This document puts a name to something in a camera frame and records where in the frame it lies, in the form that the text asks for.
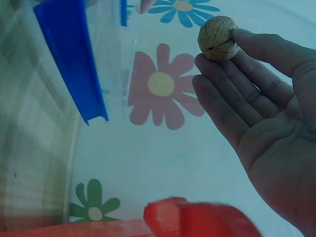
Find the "walnut shell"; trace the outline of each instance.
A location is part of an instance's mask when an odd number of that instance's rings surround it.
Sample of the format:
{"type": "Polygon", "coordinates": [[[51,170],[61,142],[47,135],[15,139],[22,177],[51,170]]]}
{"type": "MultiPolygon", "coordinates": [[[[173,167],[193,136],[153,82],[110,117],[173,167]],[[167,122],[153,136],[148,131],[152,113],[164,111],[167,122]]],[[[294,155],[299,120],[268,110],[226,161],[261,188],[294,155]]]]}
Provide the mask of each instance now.
{"type": "Polygon", "coordinates": [[[234,57],[239,46],[235,43],[232,29],[237,28],[233,19],[216,16],[201,27],[197,42],[200,50],[210,60],[224,62],[234,57]]]}

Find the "hand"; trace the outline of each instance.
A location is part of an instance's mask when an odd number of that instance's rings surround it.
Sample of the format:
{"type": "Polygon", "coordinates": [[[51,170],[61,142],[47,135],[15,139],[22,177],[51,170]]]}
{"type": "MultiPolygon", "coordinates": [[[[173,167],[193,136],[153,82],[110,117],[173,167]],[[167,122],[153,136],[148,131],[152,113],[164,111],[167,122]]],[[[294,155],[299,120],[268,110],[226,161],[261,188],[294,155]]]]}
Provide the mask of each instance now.
{"type": "Polygon", "coordinates": [[[316,236],[316,51],[243,29],[233,37],[242,50],[232,60],[196,57],[197,98],[265,202],[316,236]],[[291,77],[293,87],[257,60],[291,77]]]}
{"type": "Polygon", "coordinates": [[[147,12],[152,7],[152,5],[154,5],[155,1],[156,0],[142,0],[140,14],[147,12]]]}

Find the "blue plastic strip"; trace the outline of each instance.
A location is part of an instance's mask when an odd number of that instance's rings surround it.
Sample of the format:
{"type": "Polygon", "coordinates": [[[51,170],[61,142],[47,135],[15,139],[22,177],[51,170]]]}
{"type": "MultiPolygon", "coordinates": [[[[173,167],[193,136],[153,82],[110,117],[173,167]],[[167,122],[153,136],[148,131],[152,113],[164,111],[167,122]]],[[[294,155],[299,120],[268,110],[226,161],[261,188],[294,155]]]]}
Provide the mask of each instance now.
{"type": "Polygon", "coordinates": [[[60,74],[83,118],[109,120],[94,64],[85,0],[45,0],[34,12],[60,74]]]}
{"type": "Polygon", "coordinates": [[[120,1],[120,24],[127,27],[127,0],[120,1]]]}

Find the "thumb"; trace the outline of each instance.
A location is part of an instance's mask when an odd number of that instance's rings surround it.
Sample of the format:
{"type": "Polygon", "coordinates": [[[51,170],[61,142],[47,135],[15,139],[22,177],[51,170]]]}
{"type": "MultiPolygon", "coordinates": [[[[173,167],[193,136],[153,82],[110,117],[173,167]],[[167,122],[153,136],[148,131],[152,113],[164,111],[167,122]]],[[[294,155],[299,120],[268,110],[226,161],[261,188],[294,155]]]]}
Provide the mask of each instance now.
{"type": "Polygon", "coordinates": [[[240,28],[233,30],[233,38],[250,57],[267,62],[292,78],[306,123],[316,132],[316,51],[278,35],[254,34],[240,28]]]}
{"type": "Polygon", "coordinates": [[[156,0],[142,0],[140,5],[140,14],[147,12],[155,2],[156,0]]]}

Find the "green flower print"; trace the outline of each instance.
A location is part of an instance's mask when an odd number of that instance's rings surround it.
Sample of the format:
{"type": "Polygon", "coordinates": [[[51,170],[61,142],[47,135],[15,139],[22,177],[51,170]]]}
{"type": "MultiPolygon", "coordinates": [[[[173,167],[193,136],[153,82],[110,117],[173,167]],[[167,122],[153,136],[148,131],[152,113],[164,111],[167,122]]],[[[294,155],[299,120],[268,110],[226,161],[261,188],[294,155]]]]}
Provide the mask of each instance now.
{"type": "Polygon", "coordinates": [[[84,195],[84,184],[80,183],[76,186],[76,195],[82,206],[70,203],[69,215],[81,217],[82,219],[76,222],[92,222],[92,221],[118,221],[112,217],[106,216],[119,208],[120,200],[118,198],[111,198],[102,204],[102,186],[99,180],[91,179],[87,188],[87,199],[84,195]]]}

